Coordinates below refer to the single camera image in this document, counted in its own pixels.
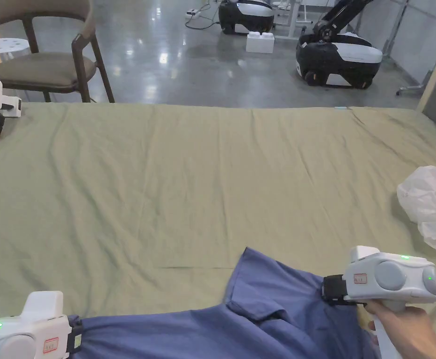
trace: wheel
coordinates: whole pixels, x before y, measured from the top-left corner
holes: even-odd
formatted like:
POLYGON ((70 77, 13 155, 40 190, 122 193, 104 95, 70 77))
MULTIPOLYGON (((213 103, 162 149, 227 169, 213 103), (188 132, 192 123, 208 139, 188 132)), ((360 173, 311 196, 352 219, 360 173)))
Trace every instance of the wheel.
POLYGON ((369 88, 371 86, 371 84, 373 83, 373 79, 367 79, 364 80, 363 83, 359 86, 360 89, 366 89, 369 88))
POLYGON ((314 72, 313 70, 310 70, 305 74, 304 77, 307 84, 310 86, 319 86, 321 84, 320 76, 317 72, 314 72))

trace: chair backrest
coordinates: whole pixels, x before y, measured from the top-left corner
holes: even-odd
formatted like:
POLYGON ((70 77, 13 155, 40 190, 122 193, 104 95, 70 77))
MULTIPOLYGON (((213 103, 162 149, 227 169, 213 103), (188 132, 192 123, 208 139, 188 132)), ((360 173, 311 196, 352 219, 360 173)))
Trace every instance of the chair backrest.
POLYGON ((82 20, 84 38, 95 32, 91 0, 0 0, 0 25, 38 16, 66 17, 82 20))

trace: shiny floor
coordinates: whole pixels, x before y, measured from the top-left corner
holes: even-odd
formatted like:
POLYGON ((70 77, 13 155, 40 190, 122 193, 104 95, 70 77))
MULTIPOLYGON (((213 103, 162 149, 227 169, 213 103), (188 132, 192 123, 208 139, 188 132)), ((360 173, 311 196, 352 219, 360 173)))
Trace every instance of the shiny floor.
MULTIPOLYGON (((396 90, 408 82, 405 74, 388 61, 366 91, 310 87, 296 71, 296 41, 277 40, 273 54, 254 54, 245 52, 245 36, 224 35, 217 24, 204 30, 186 28, 186 10, 200 7, 206 0, 94 3, 97 37, 117 102, 239 108, 415 108, 419 100, 419 94, 396 97, 396 90)), ((212 0, 211 8, 202 15, 211 18, 216 8, 212 0)), ((200 18, 190 25, 200 27, 210 22, 200 18)), ((34 24, 40 51, 70 51, 80 28, 80 22, 70 19, 38 18, 34 24)), ((25 38, 22 24, 0 26, 0 37, 25 38)), ((94 58, 91 48, 85 49, 85 55, 94 58)), ((105 102, 99 74, 89 85, 91 96, 105 102)), ((43 101, 40 93, 27 95, 29 101, 43 101)), ((80 96, 56 94, 52 100, 80 101, 80 96)))

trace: power strip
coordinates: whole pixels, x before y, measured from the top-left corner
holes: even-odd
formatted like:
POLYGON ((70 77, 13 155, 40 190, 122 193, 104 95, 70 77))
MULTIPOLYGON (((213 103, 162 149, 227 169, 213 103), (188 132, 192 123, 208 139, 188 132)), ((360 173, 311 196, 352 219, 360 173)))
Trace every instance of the power strip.
POLYGON ((198 11, 196 8, 191 8, 185 14, 185 19, 197 19, 200 17, 201 11, 198 11))

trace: white block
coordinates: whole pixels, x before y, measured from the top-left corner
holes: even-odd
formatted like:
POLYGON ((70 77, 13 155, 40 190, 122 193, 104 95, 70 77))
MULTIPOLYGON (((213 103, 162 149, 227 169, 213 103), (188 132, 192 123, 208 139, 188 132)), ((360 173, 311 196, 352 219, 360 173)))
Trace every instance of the white block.
POLYGON ((246 39, 246 52, 259 52, 272 54, 275 46, 275 37, 271 33, 250 32, 246 39))

